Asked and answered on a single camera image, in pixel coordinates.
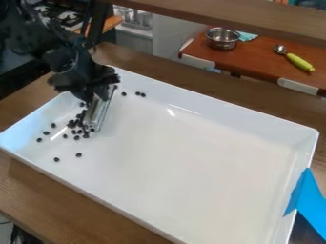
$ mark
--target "spoon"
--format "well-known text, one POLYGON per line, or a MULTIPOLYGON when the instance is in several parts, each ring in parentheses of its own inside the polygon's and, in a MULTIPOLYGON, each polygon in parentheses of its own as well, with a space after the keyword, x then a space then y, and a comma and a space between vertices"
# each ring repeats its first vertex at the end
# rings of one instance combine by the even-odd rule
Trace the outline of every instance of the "spoon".
POLYGON ((307 71, 307 72, 315 71, 315 68, 311 64, 309 64, 307 61, 303 60, 302 58, 294 54, 288 53, 286 48, 282 45, 276 44, 273 50, 278 54, 285 55, 293 64, 295 64, 303 71, 307 71))

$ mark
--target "yellow spoon handle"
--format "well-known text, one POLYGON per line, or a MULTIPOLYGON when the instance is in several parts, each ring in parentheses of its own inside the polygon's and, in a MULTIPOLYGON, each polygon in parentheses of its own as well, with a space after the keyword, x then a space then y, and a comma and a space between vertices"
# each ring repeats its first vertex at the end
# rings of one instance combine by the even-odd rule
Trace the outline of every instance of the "yellow spoon handle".
POLYGON ((304 71, 312 72, 315 71, 315 68, 309 64, 307 61, 303 60, 302 58, 292 54, 288 53, 286 54, 287 58, 291 60, 292 63, 294 63, 296 66, 301 68, 304 71))

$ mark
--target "floor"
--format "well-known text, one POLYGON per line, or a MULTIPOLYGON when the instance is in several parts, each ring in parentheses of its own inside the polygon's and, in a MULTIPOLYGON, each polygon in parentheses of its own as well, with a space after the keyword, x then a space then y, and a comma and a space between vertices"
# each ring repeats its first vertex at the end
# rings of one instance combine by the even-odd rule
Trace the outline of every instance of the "floor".
POLYGON ((0 243, 10 244, 10 235, 13 224, 0 215, 0 243))

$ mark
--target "blue object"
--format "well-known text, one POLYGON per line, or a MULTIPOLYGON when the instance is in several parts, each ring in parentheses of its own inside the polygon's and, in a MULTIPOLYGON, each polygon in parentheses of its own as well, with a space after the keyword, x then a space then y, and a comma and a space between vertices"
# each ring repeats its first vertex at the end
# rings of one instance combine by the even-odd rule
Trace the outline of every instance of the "blue object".
POLYGON ((243 42, 249 42, 258 37, 257 34, 251 34, 251 33, 242 32, 242 31, 238 31, 238 33, 240 34, 240 41, 243 41, 243 42))
POLYGON ((326 199, 316 184, 313 173, 306 169, 291 194, 285 215, 297 209, 311 226, 326 240, 326 199))

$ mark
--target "metal spoon head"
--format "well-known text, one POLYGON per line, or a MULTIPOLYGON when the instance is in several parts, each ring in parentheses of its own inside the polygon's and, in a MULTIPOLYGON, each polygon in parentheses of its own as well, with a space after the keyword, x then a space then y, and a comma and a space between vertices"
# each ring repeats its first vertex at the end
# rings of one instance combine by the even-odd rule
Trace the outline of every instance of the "metal spoon head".
POLYGON ((275 52, 277 52, 278 54, 282 54, 282 55, 285 55, 287 53, 287 50, 285 49, 284 46, 282 45, 278 45, 276 44, 274 47, 273 47, 273 50, 275 52))

